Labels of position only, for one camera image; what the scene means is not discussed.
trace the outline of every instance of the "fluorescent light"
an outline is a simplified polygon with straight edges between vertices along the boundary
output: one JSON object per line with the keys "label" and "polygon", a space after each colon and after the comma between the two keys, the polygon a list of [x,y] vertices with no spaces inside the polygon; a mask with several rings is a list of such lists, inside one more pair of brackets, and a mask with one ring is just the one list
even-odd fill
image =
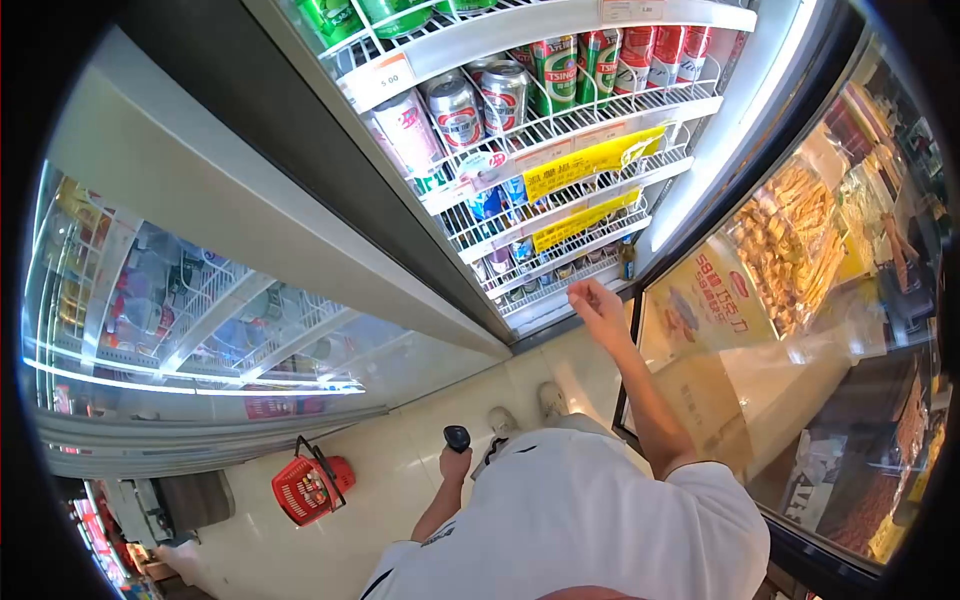
{"label": "fluorescent light", "polygon": [[[756,118],[760,115],[760,111],[766,106],[767,102],[770,101],[770,96],[773,95],[774,90],[780,84],[783,73],[786,72],[787,66],[797,53],[797,48],[800,46],[801,39],[804,37],[806,26],[810,22],[810,17],[813,16],[813,9],[816,4],[817,0],[801,1],[794,15],[793,22],[790,24],[790,29],[787,31],[786,37],[783,39],[783,44],[780,46],[780,51],[777,53],[773,64],[770,65],[770,70],[767,71],[767,75],[756,91],[754,99],[743,112],[740,121],[728,130],[727,137],[724,140],[724,145],[727,148],[736,148],[740,145],[743,138],[747,135],[747,132],[754,125]],[[720,173],[720,169],[729,158],[729,153],[722,152],[708,153],[706,156],[696,156],[696,160],[693,161],[693,165],[690,166],[687,175],[688,177],[694,178],[694,182],[690,188],[686,190],[686,195],[683,196],[683,199],[674,205],[670,213],[664,215],[665,221],[662,222],[661,226],[654,232],[653,239],[650,243],[652,252],[658,251],[663,247],[663,244],[670,239],[674,231],[676,231],[684,221],[686,215],[689,214],[693,206],[700,200],[700,197],[707,191],[708,186],[716,179]]]}
{"label": "fluorescent light", "polygon": [[[46,371],[48,373],[59,375],[61,377],[67,377],[68,379],[76,379],[78,381],[85,381],[87,383],[97,383],[100,385],[106,385],[113,388],[138,390],[141,392],[161,392],[166,394],[188,394],[188,395],[195,395],[195,396],[257,396],[257,397],[335,396],[335,395],[366,393],[366,390],[357,389],[357,386],[360,385],[360,383],[357,381],[344,381],[344,382],[338,381],[335,383],[328,383],[326,384],[327,389],[324,389],[324,390],[201,390],[196,388],[178,388],[175,386],[148,385],[145,383],[132,383],[130,381],[116,381],[114,379],[94,377],[92,375],[85,375],[83,373],[67,371],[65,369],[60,369],[58,367],[51,367],[50,365],[43,365],[38,363],[36,360],[32,358],[27,358],[26,356],[23,357],[23,362],[27,366],[33,367],[34,369]],[[256,383],[263,383],[263,381],[259,379],[255,381]]]}

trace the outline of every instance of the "white sneaker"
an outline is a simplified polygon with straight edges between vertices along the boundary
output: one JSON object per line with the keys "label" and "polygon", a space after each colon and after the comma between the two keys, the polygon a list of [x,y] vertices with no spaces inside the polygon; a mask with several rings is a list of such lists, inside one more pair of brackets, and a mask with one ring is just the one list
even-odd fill
{"label": "white sneaker", "polygon": [[497,438],[509,438],[520,429],[514,416],[502,406],[494,406],[490,409],[487,413],[487,425],[491,427]]}
{"label": "white sneaker", "polygon": [[540,398],[540,413],[546,422],[570,414],[570,409],[566,407],[564,392],[553,381],[541,383],[537,388],[537,396]]}

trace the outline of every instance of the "yellow poster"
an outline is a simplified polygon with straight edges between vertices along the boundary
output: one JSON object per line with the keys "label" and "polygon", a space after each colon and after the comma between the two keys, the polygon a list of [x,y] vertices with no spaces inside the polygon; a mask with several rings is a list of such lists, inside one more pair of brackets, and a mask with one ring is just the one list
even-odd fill
{"label": "yellow poster", "polygon": [[672,359],[778,339],[732,241],[719,233],[647,288],[644,301]]}
{"label": "yellow poster", "polygon": [[586,205],[577,206],[571,211],[573,214],[569,217],[534,233],[534,252],[543,252],[551,246],[559,244],[571,235],[583,231],[627,204],[636,202],[639,195],[640,188],[638,187],[623,196],[617,196],[613,200],[608,200],[593,208],[587,208]]}
{"label": "yellow poster", "polygon": [[661,125],[630,133],[535,167],[523,174],[527,197],[534,202],[584,177],[619,171],[641,156],[656,152],[665,129]]}

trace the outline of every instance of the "green beer can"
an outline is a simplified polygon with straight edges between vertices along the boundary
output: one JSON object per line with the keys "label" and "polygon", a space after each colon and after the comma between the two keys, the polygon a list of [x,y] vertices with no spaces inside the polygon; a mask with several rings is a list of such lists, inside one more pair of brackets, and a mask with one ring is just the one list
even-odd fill
{"label": "green beer can", "polygon": [[537,67],[537,79],[546,96],[537,94],[534,109],[540,116],[573,107],[577,91],[577,37],[549,37],[530,44]]}
{"label": "green beer can", "polygon": [[[583,71],[577,69],[578,105],[610,97],[613,80],[616,79],[616,62],[620,57],[622,42],[622,29],[604,29],[580,34],[580,56],[577,61]],[[590,77],[586,77],[584,71],[589,73]],[[596,82],[597,88],[595,98],[593,82]],[[597,104],[597,108],[606,106],[606,102]]]}
{"label": "green beer can", "polygon": [[[406,11],[417,4],[422,4],[423,0],[357,0],[360,7],[367,15],[372,25],[378,21]],[[373,32],[380,39],[391,39],[394,37],[406,36],[430,20],[433,13],[430,7],[424,7],[419,11],[413,11],[410,14],[404,14],[401,18],[385,23],[380,27],[374,28]]]}
{"label": "green beer can", "polygon": [[[496,0],[453,0],[453,9],[456,9],[460,16],[471,16],[472,14],[486,12],[493,8],[495,4]],[[453,14],[450,2],[441,2],[433,8],[440,14]]]}
{"label": "green beer can", "polygon": [[297,8],[327,48],[363,28],[350,0],[297,0]]}

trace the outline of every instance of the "pink can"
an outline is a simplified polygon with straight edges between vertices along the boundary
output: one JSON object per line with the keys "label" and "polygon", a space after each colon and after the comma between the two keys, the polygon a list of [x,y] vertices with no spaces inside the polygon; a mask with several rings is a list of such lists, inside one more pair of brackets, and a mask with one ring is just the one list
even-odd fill
{"label": "pink can", "polygon": [[678,82],[695,82],[700,79],[700,71],[704,68],[709,46],[710,27],[691,27],[686,32],[684,55],[680,59],[680,68],[677,70]]}
{"label": "pink can", "polygon": [[687,29],[686,25],[661,25],[657,28],[647,87],[665,87],[677,82]]}

